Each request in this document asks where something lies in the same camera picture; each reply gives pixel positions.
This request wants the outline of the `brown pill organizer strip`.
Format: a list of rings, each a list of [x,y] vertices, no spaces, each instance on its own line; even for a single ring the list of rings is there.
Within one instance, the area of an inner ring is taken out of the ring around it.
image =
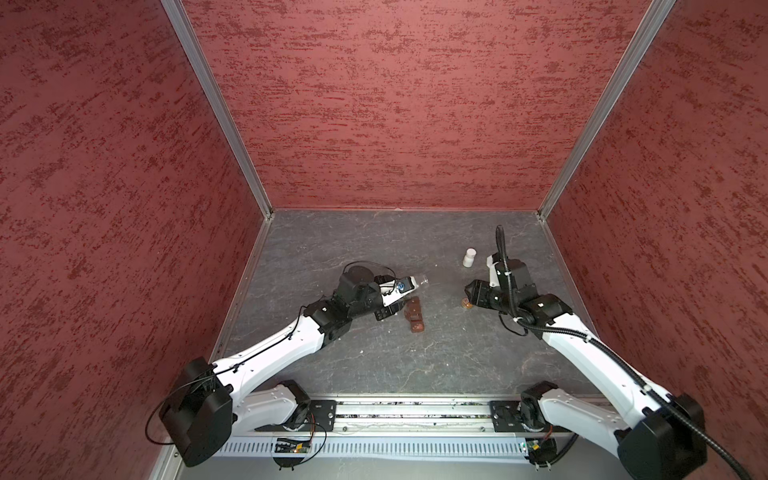
[[[421,301],[419,297],[413,297],[404,304],[404,315],[410,325],[412,333],[421,333],[425,330]]]

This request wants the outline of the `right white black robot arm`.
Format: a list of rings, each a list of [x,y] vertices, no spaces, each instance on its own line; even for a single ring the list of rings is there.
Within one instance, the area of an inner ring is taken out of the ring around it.
[[[706,463],[704,414],[696,401],[650,381],[568,304],[539,294],[523,262],[495,253],[486,264],[488,280],[465,288],[469,304],[512,318],[570,361],[610,404],[598,407],[542,381],[520,396],[518,418],[526,430],[569,430],[614,455],[634,479],[683,479]]]

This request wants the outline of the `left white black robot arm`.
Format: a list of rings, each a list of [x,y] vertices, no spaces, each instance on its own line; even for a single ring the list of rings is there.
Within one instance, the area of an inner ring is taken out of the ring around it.
[[[167,444],[185,466],[195,467],[213,457],[233,434],[266,426],[301,429],[311,415],[306,392],[294,381],[269,390],[261,385],[340,339],[355,319],[386,319],[398,313],[427,282],[423,275],[377,275],[352,264],[331,295],[301,307],[296,319],[279,332],[214,362],[193,359],[152,413],[168,434]]]

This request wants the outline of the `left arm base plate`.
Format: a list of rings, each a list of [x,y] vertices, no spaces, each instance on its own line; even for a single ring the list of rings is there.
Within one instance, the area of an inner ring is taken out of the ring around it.
[[[291,420],[291,428],[305,431],[310,427],[332,432],[338,402],[335,400],[309,400],[300,403]]]

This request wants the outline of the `white pill bottle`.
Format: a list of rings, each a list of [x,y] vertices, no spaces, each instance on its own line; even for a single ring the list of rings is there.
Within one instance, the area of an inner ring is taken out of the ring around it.
[[[475,262],[477,251],[474,248],[468,248],[462,259],[462,265],[465,268],[471,268]]]

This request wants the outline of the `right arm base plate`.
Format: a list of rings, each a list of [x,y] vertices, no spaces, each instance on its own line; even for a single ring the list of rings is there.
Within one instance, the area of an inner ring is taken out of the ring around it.
[[[563,427],[553,426],[545,420],[541,408],[533,400],[491,401],[490,418],[496,433],[544,435],[570,434]]]

